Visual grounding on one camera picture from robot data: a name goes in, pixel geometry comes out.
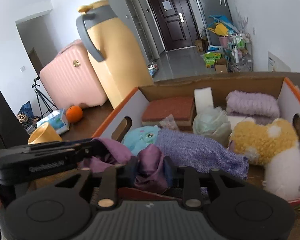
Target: pink suitcase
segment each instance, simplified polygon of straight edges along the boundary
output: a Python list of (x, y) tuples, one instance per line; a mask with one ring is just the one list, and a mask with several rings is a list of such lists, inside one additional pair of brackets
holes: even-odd
[(40, 71), (40, 80), (59, 109), (99, 106), (108, 99), (81, 40), (60, 51)]

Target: door handle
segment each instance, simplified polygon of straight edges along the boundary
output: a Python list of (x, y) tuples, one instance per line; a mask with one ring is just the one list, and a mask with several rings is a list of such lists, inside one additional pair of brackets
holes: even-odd
[(181, 22), (182, 22), (182, 23), (184, 23), (184, 22), (185, 22), (185, 20), (183, 19), (182, 13), (179, 13), (179, 16), (180, 16), (180, 20), (181, 20)]

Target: orange fruit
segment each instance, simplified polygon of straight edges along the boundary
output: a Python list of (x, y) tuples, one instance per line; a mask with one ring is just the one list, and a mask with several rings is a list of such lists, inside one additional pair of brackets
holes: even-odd
[(66, 118), (69, 123), (79, 122), (83, 116), (83, 111), (80, 106), (71, 106), (66, 111)]

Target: woven ball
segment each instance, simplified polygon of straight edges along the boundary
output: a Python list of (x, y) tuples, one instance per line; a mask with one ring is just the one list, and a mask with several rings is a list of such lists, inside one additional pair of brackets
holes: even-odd
[(83, 111), (80, 106), (71, 106), (66, 111), (66, 118), (69, 123), (79, 122), (82, 116), (83, 116)]
[(17, 118), (18, 118), (20, 123), (28, 122), (28, 116), (25, 113), (18, 114)]

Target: tripod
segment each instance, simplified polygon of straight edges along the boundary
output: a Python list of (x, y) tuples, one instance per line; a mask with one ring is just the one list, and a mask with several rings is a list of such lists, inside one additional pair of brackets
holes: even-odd
[[(37, 81), (39, 80), (40, 78), (37, 77), (36, 79), (34, 79), (34, 84), (32, 85), (32, 88), (34, 88), (34, 92), (36, 93), (37, 95), (37, 101), (38, 101), (38, 104), (39, 104), (39, 109), (40, 109), (40, 113), (41, 113), (41, 118), (43, 118), (43, 115), (46, 114), (47, 112), (50, 112), (52, 113), (53, 110), (52, 108), (55, 107), (57, 108), (57, 106), (52, 103), (37, 87), (40, 87), (40, 85), (37, 84)], [(41, 98), (42, 102), (44, 103), (44, 105), (46, 106), (47, 108), (47, 112), (45, 112), (44, 114), (42, 113), (42, 110), (41, 110), (41, 105), (40, 105), (40, 100), (39, 100), (39, 97)]]

